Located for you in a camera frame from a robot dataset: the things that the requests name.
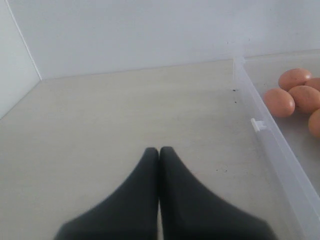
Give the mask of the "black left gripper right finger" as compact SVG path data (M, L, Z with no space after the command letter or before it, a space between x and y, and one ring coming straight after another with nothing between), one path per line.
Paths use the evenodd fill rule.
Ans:
M159 153L159 201L166 240L255 240L256 218L205 187L170 146Z

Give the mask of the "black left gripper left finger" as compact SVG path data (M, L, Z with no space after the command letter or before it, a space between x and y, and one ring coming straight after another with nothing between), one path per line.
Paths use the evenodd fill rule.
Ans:
M159 152L145 149L127 179L104 201L61 226L57 240L156 240Z

